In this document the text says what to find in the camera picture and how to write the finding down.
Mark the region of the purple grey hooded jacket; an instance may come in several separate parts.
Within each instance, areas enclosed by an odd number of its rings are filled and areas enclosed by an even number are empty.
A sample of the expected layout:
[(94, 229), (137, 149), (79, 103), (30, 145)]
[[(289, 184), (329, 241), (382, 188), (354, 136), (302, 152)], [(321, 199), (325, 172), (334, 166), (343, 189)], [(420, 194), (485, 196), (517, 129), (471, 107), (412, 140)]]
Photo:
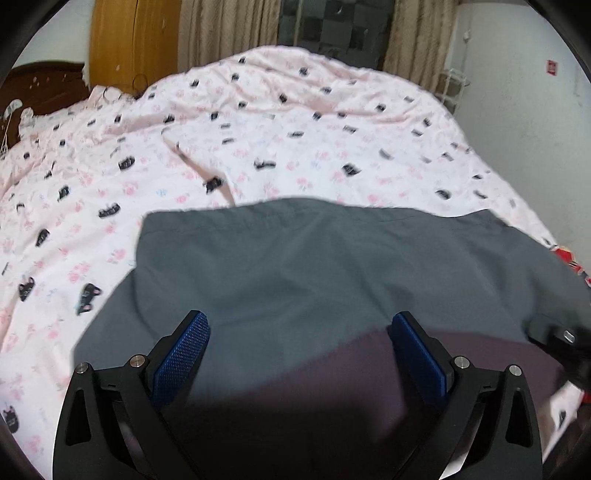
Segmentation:
[(542, 405), (562, 369), (524, 324), (543, 315), (588, 327), (590, 290), (488, 211), (443, 218), (287, 199), (156, 212), (74, 358), (119, 366), (192, 310), (211, 339), (167, 478), (381, 479), (411, 441), (394, 315), (412, 313), (478, 367), (520, 365)]

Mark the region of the red basketball jersey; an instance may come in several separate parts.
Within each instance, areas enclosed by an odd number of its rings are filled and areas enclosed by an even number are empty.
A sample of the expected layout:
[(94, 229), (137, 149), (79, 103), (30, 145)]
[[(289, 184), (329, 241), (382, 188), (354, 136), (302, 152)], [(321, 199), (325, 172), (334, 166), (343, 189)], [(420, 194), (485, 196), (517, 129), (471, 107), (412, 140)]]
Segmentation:
[(581, 279), (584, 280), (585, 284), (588, 287), (591, 287), (591, 279), (590, 275), (587, 271), (583, 268), (583, 266), (578, 262), (574, 253), (563, 246), (555, 245), (551, 248), (551, 251), (558, 256), (564, 263), (566, 263), (569, 268)]

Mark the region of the pink cat print duvet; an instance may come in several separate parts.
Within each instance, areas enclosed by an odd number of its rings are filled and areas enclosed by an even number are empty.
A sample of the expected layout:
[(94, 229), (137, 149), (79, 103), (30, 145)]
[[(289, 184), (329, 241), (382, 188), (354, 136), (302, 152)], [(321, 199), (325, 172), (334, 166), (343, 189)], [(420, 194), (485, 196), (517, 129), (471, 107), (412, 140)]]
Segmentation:
[(143, 219), (304, 196), (444, 217), (488, 210), (556, 241), (430, 93), (291, 47), (172, 75), (139, 99), (109, 87), (21, 125), (1, 160), (1, 404), (52, 470), (73, 349), (135, 264)]

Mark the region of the white shelf rack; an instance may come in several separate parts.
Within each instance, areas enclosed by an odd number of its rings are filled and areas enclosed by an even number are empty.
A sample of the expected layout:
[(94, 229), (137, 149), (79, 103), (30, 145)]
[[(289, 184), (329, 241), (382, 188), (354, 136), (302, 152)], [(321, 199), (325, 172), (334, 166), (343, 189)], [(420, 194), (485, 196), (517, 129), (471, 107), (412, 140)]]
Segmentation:
[(454, 68), (446, 69), (439, 75), (434, 95), (451, 115), (456, 115), (464, 90), (469, 86), (470, 80), (464, 72)]

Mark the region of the dark wooden headboard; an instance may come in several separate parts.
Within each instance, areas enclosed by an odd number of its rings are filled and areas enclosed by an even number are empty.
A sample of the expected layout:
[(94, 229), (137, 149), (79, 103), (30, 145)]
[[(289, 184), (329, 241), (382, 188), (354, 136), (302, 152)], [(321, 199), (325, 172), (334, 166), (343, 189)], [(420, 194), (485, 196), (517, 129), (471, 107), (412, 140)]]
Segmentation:
[(8, 147), (20, 140), (21, 114), (51, 114), (86, 99), (89, 88), (82, 63), (40, 61), (13, 68), (1, 86), (1, 139)]

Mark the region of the beige right curtain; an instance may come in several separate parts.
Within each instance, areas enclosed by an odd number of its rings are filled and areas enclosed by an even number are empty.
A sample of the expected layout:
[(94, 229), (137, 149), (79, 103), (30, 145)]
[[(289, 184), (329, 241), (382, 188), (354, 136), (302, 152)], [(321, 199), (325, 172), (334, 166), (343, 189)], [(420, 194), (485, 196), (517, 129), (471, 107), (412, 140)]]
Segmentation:
[(394, 2), (383, 71), (433, 93), (448, 55), (458, 5), (455, 0)]

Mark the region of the beige curtain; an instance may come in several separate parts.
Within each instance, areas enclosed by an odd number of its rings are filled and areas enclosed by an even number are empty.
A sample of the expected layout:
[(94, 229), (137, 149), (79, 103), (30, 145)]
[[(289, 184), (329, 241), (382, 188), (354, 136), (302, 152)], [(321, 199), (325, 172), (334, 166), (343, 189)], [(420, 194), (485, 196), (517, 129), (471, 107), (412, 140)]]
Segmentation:
[(177, 69), (187, 71), (252, 48), (276, 44), (280, 8), (280, 0), (183, 1)]
[(448, 55), (458, 5), (455, 0), (394, 2), (383, 71), (433, 93)]

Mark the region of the dark window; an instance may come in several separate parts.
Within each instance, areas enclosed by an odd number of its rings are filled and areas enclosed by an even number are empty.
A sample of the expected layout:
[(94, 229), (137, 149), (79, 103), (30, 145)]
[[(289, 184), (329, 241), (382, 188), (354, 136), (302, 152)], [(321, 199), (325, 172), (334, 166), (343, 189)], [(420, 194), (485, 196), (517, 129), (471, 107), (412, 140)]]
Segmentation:
[(286, 0), (277, 42), (346, 64), (383, 68), (394, 19), (391, 0)]

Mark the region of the orange wooden wardrobe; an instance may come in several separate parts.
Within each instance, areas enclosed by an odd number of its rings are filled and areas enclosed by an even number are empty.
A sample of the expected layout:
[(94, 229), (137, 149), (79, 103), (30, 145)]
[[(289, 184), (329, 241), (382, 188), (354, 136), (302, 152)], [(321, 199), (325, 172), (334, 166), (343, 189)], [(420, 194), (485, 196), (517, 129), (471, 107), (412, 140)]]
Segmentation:
[(94, 3), (88, 79), (139, 95), (177, 72), (181, 3), (170, 0), (103, 0)]

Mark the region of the beige left curtain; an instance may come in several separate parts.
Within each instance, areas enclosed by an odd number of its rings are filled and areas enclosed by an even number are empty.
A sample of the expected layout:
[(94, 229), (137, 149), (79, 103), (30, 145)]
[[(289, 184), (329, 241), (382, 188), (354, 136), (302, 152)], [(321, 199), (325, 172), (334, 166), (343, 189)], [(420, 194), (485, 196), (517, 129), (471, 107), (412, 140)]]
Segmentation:
[(177, 69), (187, 71), (252, 48), (276, 44), (280, 8), (280, 0), (183, 1)]

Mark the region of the red wall sticker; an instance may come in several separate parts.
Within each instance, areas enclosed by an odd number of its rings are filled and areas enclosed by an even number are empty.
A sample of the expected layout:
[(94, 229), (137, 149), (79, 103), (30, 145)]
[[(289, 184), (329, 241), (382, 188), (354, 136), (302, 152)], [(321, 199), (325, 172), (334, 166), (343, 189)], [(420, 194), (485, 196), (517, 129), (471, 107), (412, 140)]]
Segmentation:
[(557, 67), (558, 67), (558, 64), (555, 61), (553, 61), (553, 60), (547, 61), (547, 73), (549, 75), (556, 76), (557, 75)]

